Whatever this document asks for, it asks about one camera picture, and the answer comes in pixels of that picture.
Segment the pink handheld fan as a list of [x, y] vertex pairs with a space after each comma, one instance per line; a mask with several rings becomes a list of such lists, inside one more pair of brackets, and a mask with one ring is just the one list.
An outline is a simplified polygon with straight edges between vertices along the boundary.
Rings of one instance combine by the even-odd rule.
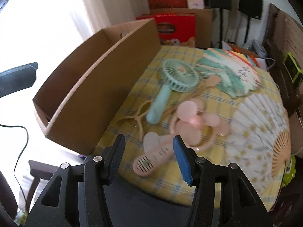
[[214, 113], [204, 112], [203, 102], [196, 98], [182, 102], [169, 125], [169, 134], [146, 133], [143, 137], [144, 154], [133, 162], [136, 175], [147, 177], [173, 156], [173, 138], [180, 135], [186, 146], [196, 151], [209, 149], [215, 138], [227, 136], [230, 125]]

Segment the white floral folding fan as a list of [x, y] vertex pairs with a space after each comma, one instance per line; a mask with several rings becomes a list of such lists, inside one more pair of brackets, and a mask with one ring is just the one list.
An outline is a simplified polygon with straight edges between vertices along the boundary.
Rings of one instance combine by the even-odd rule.
[[283, 105], [263, 94], [245, 98], [230, 124], [227, 163], [238, 164], [261, 193], [290, 160], [289, 120]]

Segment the mint green handheld fan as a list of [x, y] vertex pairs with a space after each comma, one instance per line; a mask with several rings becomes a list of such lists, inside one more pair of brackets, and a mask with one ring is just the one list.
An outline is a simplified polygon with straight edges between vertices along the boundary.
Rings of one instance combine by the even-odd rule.
[[178, 59], [167, 59], [162, 64], [162, 87], [146, 115], [149, 124], [157, 124], [161, 120], [165, 106], [173, 91], [189, 92], [199, 83], [197, 72], [189, 64]]

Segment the green painted round fan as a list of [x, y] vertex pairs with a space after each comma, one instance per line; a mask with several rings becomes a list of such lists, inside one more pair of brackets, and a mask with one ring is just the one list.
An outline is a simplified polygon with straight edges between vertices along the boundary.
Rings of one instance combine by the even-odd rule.
[[232, 99], [247, 96], [261, 86], [260, 77], [248, 58], [233, 51], [208, 48], [197, 61], [195, 70], [205, 79], [219, 76], [217, 88]]

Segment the open brown cardboard box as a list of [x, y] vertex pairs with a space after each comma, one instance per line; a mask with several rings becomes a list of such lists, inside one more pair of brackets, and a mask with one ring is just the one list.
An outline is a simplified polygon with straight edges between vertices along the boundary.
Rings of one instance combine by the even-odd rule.
[[46, 138], [89, 155], [161, 48], [153, 19], [101, 29], [79, 45], [33, 98]]

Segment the red gift box lower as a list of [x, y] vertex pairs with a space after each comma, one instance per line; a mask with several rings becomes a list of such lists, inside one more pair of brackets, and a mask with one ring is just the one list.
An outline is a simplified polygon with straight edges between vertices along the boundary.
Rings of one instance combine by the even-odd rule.
[[162, 45], [196, 47], [196, 17], [194, 13], [152, 13], [136, 18], [154, 19]]

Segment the green yellow device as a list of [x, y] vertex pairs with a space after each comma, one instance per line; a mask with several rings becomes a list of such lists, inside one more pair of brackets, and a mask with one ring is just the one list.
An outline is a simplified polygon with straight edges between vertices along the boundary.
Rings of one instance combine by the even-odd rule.
[[298, 87], [302, 83], [302, 69], [291, 52], [286, 54], [283, 64], [292, 83]]

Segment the brown sofa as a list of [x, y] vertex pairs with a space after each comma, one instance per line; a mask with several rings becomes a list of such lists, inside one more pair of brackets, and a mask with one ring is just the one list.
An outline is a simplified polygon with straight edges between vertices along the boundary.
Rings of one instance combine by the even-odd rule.
[[288, 116], [291, 116], [302, 108], [302, 83], [298, 87], [292, 83], [283, 60], [291, 52], [302, 69], [302, 26], [283, 10], [270, 4], [263, 45], [270, 58], [276, 61], [269, 72], [280, 89]]

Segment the black speaker right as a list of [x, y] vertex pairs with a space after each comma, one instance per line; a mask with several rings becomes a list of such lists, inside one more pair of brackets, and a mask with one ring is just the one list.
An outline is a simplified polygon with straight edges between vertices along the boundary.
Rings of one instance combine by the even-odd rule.
[[263, 0], [239, 0], [238, 11], [247, 17], [261, 20]]

